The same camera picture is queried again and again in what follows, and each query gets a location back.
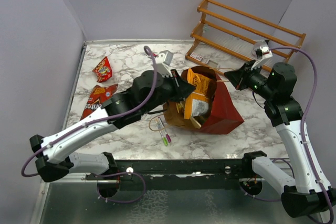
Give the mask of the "yellow kettle chips bag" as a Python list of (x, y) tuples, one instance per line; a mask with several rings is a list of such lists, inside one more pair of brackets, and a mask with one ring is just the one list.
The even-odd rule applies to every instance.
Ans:
[(187, 82), (195, 87), (195, 90), (187, 97), (184, 106), (184, 119), (205, 115), (210, 106), (209, 88), (212, 79), (194, 72), (191, 68), (187, 71)]

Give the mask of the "red brown paper bag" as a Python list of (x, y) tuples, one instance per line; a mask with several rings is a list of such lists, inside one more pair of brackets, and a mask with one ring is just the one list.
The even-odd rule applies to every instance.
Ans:
[[(205, 115), (184, 119), (185, 101), (169, 101), (163, 105), (163, 116), (170, 126), (181, 129), (208, 133), (208, 134), (228, 134), (236, 127), (240, 126), (244, 119), (241, 117), (226, 88), (226, 84), (220, 79), (218, 74), (209, 67), (196, 66), (191, 68), (194, 72), (202, 74), (212, 79), (209, 88), (210, 106)], [(181, 74), (182, 79), (187, 81), (187, 70)]]

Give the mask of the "red cheez-it snack bag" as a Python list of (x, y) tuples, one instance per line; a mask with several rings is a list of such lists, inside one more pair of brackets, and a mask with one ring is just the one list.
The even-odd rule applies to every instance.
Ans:
[(104, 57), (92, 72), (95, 73), (97, 82), (102, 83), (108, 81), (113, 75), (108, 57)]

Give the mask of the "red doritos chip bag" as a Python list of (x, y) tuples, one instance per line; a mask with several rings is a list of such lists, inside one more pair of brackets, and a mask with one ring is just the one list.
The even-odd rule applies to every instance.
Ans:
[(88, 98), (88, 101), (84, 107), (80, 120), (91, 115), (96, 109), (109, 100), (113, 94), (117, 91), (118, 84), (113, 84), (108, 87), (101, 87), (99, 85), (94, 86), (92, 92)]

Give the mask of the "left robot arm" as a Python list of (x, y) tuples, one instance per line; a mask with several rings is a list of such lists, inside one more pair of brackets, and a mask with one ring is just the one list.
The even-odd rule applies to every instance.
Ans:
[(195, 87), (184, 81), (176, 70), (171, 77), (163, 77), (152, 70), (135, 78), (127, 90), (115, 93), (89, 116), (52, 136), (35, 135), (30, 138), (37, 153), (37, 173), (45, 182), (54, 182), (69, 173), (92, 173), (104, 179), (112, 178), (118, 168), (113, 155), (78, 153), (89, 142), (137, 122), (167, 102), (185, 100)]

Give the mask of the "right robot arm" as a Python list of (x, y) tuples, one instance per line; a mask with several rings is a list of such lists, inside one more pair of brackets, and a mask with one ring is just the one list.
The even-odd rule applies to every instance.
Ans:
[(286, 213), (292, 217), (325, 212), (335, 205), (335, 189), (324, 176), (309, 141), (300, 104), (292, 97), (297, 76), (292, 65), (274, 64), (268, 77), (253, 69), (254, 61), (224, 76), (237, 90), (251, 89), (264, 98), (264, 110), (280, 135), (290, 159), (294, 176), (276, 166), (264, 154), (243, 162), (246, 177), (256, 174), (265, 179), (281, 196)]

